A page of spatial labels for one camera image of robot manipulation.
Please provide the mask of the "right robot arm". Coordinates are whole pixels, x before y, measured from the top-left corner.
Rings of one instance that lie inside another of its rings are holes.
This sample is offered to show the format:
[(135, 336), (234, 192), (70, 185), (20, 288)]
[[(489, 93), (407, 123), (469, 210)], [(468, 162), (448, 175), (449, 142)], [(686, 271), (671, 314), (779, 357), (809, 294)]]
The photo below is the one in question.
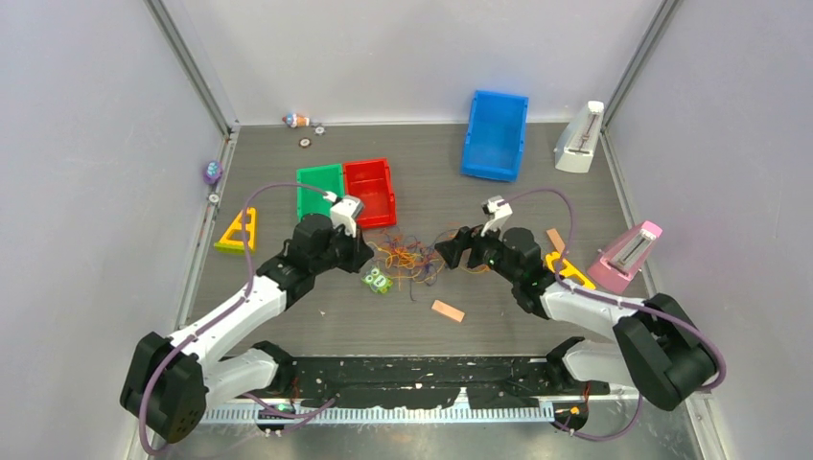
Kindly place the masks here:
[(718, 350), (673, 297), (614, 297), (584, 289), (548, 268), (528, 229), (482, 234), (464, 226), (435, 249), (450, 269), (464, 263), (496, 272), (510, 283), (523, 311), (605, 337), (603, 343), (575, 337), (550, 353), (547, 380), (560, 393), (598, 380), (634, 387), (657, 408), (671, 411), (724, 376)]

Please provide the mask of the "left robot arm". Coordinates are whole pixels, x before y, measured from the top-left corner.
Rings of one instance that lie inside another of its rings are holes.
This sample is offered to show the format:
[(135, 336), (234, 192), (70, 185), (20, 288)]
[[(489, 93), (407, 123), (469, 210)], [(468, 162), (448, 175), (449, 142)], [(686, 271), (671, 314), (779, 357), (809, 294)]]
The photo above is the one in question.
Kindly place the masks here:
[(309, 214), (283, 250), (261, 264), (248, 283), (192, 325), (137, 343), (120, 405), (167, 443), (188, 436), (206, 410), (254, 390), (286, 395), (294, 382), (290, 354), (268, 341), (227, 357), (248, 334), (309, 293), (318, 275), (335, 268), (358, 273), (372, 258), (359, 228)]

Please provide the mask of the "wooden block near right arm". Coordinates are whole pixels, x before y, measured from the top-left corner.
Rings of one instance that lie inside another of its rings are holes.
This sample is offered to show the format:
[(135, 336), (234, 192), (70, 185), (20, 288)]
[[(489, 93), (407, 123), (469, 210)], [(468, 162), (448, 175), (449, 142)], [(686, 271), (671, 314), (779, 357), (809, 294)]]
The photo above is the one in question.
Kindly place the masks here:
[(564, 255), (566, 250), (566, 243), (556, 228), (549, 228), (546, 234), (552, 243), (554, 249), (560, 254)]

